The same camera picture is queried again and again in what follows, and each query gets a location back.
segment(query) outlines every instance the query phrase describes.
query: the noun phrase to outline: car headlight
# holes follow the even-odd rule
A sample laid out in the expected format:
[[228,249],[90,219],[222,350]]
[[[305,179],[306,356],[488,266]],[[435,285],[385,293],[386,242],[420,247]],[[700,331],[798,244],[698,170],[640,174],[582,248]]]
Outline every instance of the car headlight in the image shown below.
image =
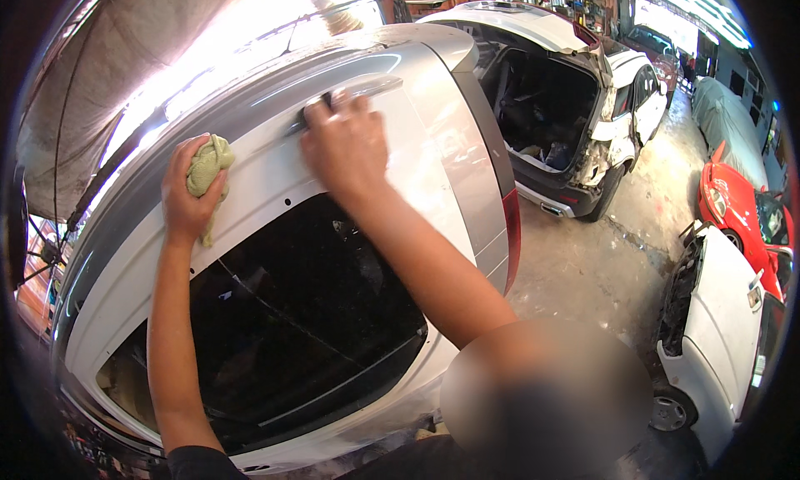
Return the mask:
[[728,208],[725,205],[725,199],[722,198],[723,195],[713,188],[709,188],[708,193],[711,195],[711,205],[713,205],[715,210],[717,210],[717,214],[720,216],[720,218],[724,218],[725,211],[727,211]]

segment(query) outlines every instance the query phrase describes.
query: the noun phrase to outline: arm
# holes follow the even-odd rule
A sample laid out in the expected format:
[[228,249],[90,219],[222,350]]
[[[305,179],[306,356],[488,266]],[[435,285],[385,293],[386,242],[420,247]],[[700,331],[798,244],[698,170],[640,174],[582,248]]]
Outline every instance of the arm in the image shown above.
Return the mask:
[[430,321],[459,349],[517,321],[503,295],[385,179],[383,120],[365,97],[306,106],[306,163],[381,251]]
[[189,319],[192,246],[214,213],[226,175],[220,171],[200,198],[186,189],[192,155],[207,140],[202,135],[178,145],[162,183],[166,231],[147,325],[147,380],[166,454],[183,445],[224,452],[203,411]]

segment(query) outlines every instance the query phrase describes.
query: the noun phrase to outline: exhaust tip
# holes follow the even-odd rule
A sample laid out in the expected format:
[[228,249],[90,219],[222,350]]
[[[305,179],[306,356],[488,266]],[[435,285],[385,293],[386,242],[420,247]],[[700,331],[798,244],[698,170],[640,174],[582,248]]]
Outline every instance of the exhaust tip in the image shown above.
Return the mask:
[[544,202],[540,204],[542,211],[547,213],[548,215],[553,215],[558,218],[562,218],[564,216],[564,211],[560,210],[558,207],[554,207],[553,205],[545,204]]

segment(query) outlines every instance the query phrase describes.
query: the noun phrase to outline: concrete floor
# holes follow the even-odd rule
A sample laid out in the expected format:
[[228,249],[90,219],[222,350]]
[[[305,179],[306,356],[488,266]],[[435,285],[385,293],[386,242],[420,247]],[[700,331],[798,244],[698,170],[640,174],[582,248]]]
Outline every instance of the concrete floor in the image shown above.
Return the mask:
[[[545,214],[520,199],[522,255],[508,300],[520,318],[596,323],[645,360],[658,360],[654,333],[666,279],[683,251],[678,235],[695,217],[700,172],[708,160],[689,97],[675,92],[669,115],[622,179],[601,221]],[[648,428],[642,442],[599,477],[697,478],[705,460],[690,430]]]

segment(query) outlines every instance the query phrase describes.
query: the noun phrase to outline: hand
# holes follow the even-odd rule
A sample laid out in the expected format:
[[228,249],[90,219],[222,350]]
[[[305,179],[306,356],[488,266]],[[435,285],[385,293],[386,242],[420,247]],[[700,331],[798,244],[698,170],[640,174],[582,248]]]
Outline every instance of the hand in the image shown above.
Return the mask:
[[220,170],[208,190],[200,198],[186,189],[186,171],[192,156],[208,142],[209,134],[181,142],[170,159],[161,183],[162,210],[166,226],[165,242],[191,248],[208,225],[214,207],[225,186],[227,170]]
[[367,97],[353,99],[346,90],[337,90],[333,110],[321,100],[305,107],[309,129],[300,137],[305,163],[345,208],[386,184],[389,153],[383,118],[369,112],[369,106]]

